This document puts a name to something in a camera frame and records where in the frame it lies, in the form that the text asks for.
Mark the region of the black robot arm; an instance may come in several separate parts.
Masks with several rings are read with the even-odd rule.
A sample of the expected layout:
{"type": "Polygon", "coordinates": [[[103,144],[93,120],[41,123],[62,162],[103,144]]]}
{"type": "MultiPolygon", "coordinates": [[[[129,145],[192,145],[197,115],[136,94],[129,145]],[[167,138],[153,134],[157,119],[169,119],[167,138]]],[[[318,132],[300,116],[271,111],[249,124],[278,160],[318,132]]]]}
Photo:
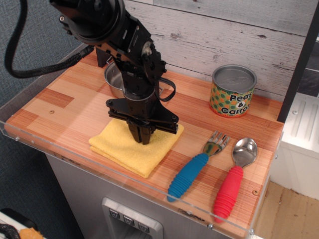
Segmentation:
{"type": "Polygon", "coordinates": [[[77,40],[110,54],[120,70],[124,96],[106,102],[109,116],[124,120],[136,142],[148,144],[155,130],[177,133],[178,117],[162,103],[159,83],[165,61],[151,34],[121,0],[53,0],[65,30],[77,40]]]}

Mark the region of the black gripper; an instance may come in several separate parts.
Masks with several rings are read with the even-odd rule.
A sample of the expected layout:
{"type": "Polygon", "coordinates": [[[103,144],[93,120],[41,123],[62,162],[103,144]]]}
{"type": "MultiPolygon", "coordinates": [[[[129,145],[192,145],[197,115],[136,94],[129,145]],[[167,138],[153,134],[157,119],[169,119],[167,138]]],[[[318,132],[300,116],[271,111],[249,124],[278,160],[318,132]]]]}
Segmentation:
{"type": "Polygon", "coordinates": [[[142,100],[109,99],[106,106],[110,117],[131,121],[128,127],[137,143],[149,144],[156,129],[174,134],[178,131],[178,116],[166,109],[154,94],[142,100]],[[139,126],[142,126],[142,137],[139,126]]]}

